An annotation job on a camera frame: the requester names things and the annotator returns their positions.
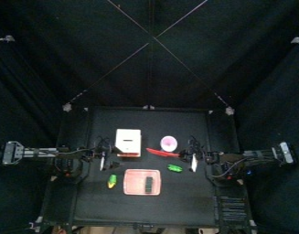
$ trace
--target green object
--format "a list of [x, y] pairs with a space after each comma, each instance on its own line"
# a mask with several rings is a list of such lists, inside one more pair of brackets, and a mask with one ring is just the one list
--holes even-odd
[[117, 185], [117, 175], [112, 175], [108, 180], [108, 187], [113, 188]]
[[178, 165], [169, 165], [168, 169], [173, 172], [182, 172], [184, 168]]
[[152, 176], [146, 177], [146, 193], [150, 194], [152, 193], [152, 189], [153, 189], [153, 180], [154, 178]]

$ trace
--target yellow object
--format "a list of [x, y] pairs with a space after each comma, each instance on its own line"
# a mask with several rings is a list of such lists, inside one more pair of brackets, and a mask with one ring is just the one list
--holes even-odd
[[108, 180], [108, 187], [113, 188], [117, 185], [117, 175], [112, 175]]

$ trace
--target white box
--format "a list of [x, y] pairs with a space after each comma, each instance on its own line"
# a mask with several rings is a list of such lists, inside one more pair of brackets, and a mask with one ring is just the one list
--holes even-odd
[[138, 129], [118, 129], [116, 146], [124, 151], [120, 157], [141, 157], [142, 135]]

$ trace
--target black fabric enclosure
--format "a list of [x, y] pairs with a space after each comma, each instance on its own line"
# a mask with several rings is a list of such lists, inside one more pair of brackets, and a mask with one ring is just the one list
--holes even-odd
[[[295, 147], [299, 165], [260, 168], [249, 192], [261, 230], [299, 233], [296, 37], [299, 0], [0, 0], [0, 144], [55, 146], [66, 104], [232, 107], [242, 150]], [[0, 170], [0, 233], [37, 220], [42, 166]]]

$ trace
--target pink tray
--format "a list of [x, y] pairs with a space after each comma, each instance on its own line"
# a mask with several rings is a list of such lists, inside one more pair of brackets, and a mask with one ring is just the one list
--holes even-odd
[[[146, 178], [153, 177], [152, 193], [146, 193]], [[157, 196], [161, 194], [162, 177], [158, 170], [129, 169], [125, 172], [126, 195]]]

